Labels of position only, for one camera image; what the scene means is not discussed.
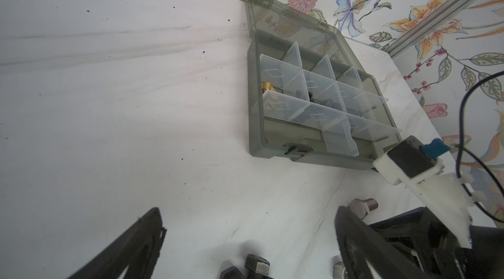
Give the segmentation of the black wing nut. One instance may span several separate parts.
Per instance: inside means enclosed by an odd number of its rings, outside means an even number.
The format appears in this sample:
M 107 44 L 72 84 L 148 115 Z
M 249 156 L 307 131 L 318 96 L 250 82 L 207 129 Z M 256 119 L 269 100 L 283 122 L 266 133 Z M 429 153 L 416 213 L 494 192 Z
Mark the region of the black wing nut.
M 308 97 L 309 97 L 309 101 L 311 103 L 320 104 L 322 106 L 329 107 L 329 108 L 334 108 L 335 103 L 334 103 L 332 97 L 329 97 L 327 99 L 322 99 L 321 97 L 315 97 L 313 95 L 313 93 L 311 93 L 311 92 L 308 93 Z

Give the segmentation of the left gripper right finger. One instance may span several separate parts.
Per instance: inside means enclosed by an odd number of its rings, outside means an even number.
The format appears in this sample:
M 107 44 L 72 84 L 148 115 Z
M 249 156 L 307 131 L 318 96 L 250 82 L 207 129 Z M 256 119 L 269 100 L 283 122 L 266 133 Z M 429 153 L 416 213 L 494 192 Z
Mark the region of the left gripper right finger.
M 335 233 L 348 278 L 429 278 L 347 207 L 337 210 Z

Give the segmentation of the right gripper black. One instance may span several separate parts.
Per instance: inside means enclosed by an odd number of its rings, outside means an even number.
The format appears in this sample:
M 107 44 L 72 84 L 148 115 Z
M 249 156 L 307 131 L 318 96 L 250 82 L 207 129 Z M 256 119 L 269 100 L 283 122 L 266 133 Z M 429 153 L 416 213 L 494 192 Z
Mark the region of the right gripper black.
M 503 229 L 470 226 L 470 248 L 427 208 L 370 227 L 433 278 L 503 278 Z

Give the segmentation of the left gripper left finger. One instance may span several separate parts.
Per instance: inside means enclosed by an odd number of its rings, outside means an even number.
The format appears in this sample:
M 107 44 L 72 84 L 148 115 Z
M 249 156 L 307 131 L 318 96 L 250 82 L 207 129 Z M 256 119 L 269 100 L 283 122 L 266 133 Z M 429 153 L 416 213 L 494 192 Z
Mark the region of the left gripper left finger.
M 151 278 L 166 232 L 152 208 L 71 278 Z

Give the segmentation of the silver cap nut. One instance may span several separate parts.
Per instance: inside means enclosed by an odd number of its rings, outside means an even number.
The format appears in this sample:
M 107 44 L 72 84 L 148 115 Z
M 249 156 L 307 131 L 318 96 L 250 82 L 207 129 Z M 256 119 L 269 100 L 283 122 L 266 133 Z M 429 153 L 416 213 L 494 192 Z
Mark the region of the silver cap nut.
M 346 267 L 342 262 L 337 262 L 334 264 L 333 279 L 348 279 Z

